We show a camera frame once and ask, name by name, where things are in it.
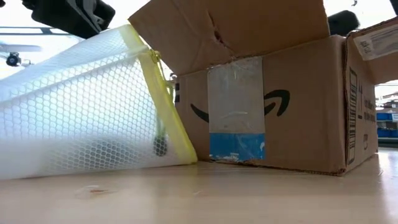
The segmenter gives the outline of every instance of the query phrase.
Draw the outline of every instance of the torn cardboard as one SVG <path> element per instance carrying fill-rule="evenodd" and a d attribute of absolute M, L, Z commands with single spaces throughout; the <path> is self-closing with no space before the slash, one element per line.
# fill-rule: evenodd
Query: torn cardboard
<path fill-rule="evenodd" d="M 378 35 L 385 30 L 392 32 L 397 21 L 395 18 L 383 22 L 352 33 L 347 38 L 332 36 L 267 54 L 260 57 L 260 64 L 255 64 L 255 59 L 252 62 L 243 59 L 220 65 L 233 67 L 234 63 L 244 63 L 246 69 L 256 71 L 254 76 L 257 80 L 259 77 L 263 79 L 261 100 L 261 97 L 248 98 L 253 84 L 242 82 L 231 71 L 225 73 L 224 85 L 240 84 L 240 88 L 246 87 L 247 94 L 240 91 L 240 95 L 228 97 L 226 90 L 219 88 L 220 93 L 211 90 L 211 86 L 216 85 L 209 84 L 208 81 L 212 80 L 209 77 L 214 75 L 214 69 L 219 70 L 218 67 L 179 76 L 180 101 L 176 102 L 176 107 L 199 158 L 334 175 L 344 174 L 360 165 L 377 151 L 374 86 L 398 79 L 398 73 L 392 69 L 394 62 L 398 61 L 398 51 L 395 51 L 398 39 L 391 40 L 389 35 L 383 34 L 386 39 L 377 41 L 387 42 L 381 45 L 390 46 L 388 54 L 383 51 L 384 55 L 380 57 L 366 59 L 356 44 L 356 38 Z M 255 114 L 257 117 L 257 106 L 264 107 L 261 113 L 265 121 L 265 147 L 243 142 L 245 147 L 250 147 L 250 159 L 247 159 L 249 153 L 241 156 L 232 146 L 229 147 L 230 155 L 226 156 L 228 149 L 220 147 L 221 144 L 214 147 L 211 143 L 209 123 L 213 125 L 211 113 L 214 110 L 210 105 L 218 105 L 220 100 L 213 98 L 216 94 L 223 95 L 223 100 L 231 105 L 245 99 L 252 100 L 252 107 L 244 111 L 234 109 L 239 114 Z M 239 121 L 246 122 L 240 129 L 223 129 L 224 134 L 234 134 L 235 142 L 242 140 L 239 134 L 258 134 L 256 128 L 250 132 L 248 127 L 255 127 L 262 119 L 246 117 Z M 233 125 L 236 121 L 222 125 Z"/>
<path fill-rule="evenodd" d="M 151 0 L 129 22 L 180 75 L 329 36 L 322 0 Z"/>

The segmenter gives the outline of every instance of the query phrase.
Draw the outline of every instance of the cardboard box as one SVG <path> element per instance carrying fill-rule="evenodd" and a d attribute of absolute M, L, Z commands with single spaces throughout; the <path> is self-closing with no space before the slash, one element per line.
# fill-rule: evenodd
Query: cardboard box
<path fill-rule="evenodd" d="M 129 21 L 179 75 L 329 36 L 323 0 L 151 0 Z"/>
<path fill-rule="evenodd" d="M 397 24 L 180 75 L 198 157 L 335 175 L 360 165 L 377 150 L 374 86 L 398 79 Z"/>

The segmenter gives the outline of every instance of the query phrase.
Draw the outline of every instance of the table surface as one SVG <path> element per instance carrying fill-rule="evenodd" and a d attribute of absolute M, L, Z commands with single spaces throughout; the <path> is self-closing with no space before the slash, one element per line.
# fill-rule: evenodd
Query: table surface
<path fill-rule="evenodd" d="M 88 185 L 110 193 L 77 194 Z M 0 181 L 0 223 L 398 223 L 398 151 L 344 177 L 210 164 Z"/>

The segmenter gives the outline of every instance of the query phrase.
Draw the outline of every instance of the barcode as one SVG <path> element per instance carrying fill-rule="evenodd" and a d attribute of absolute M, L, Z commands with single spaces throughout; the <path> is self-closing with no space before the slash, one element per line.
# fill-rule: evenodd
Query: barcode
<path fill-rule="evenodd" d="M 348 164 L 355 159 L 356 140 L 356 99 L 358 90 L 358 76 L 349 68 L 349 116 L 348 116 Z"/>
<path fill-rule="evenodd" d="M 371 34 L 373 54 L 375 56 L 383 56 L 398 51 L 398 27 L 396 29 L 381 30 L 375 34 Z"/>

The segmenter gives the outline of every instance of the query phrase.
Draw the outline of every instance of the box flap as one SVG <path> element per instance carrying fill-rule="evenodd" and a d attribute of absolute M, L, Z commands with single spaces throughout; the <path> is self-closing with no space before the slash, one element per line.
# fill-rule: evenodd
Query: box flap
<path fill-rule="evenodd" d="M 129 22 L 179 75 L 329 36 L 322 0 L 151 0 Z"/>
<path fill-rule="evenodd" d="M 373 84 L 398 80 L 398 17 L 353 32 L 348 39 L 353 40 L 369 67 Z"/>

